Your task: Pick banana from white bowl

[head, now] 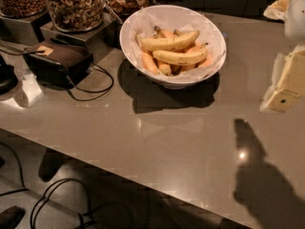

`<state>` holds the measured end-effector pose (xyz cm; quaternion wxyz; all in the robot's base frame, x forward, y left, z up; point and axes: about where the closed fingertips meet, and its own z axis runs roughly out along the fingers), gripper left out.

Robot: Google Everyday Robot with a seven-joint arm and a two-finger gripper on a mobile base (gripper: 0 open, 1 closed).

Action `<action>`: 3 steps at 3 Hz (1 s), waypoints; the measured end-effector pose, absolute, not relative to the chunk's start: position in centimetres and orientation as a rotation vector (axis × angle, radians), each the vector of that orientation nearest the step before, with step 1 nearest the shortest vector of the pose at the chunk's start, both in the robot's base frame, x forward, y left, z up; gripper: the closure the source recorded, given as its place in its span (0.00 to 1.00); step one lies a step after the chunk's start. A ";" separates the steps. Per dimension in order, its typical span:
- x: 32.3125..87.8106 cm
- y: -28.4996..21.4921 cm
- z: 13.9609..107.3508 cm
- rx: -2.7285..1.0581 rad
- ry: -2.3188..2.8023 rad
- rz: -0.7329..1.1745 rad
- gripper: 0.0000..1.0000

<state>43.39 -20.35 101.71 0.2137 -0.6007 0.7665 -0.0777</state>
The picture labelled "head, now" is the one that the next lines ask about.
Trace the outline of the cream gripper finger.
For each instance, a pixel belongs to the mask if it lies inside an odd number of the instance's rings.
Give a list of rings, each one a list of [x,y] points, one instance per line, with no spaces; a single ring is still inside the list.
[[[294,51],[285,56],[285,67],[276,86],[292,93],[296,103],[305,95],[305,51]]]

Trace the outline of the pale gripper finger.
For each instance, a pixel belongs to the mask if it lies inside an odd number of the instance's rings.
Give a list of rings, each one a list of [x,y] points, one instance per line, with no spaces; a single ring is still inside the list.
[[[284,113],[295,103],[295,96],[286,91],[280,90],[276,84],[285,67],[286,56],[279,53],[274,61],[271,85],[263,96],[259,111],[262,113]]]

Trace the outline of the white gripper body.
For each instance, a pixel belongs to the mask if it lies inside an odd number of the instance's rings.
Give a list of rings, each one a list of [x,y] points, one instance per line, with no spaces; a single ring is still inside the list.
[[[284,33],[291,40],[305,41],[305,0],[290,0],[285,16]]]

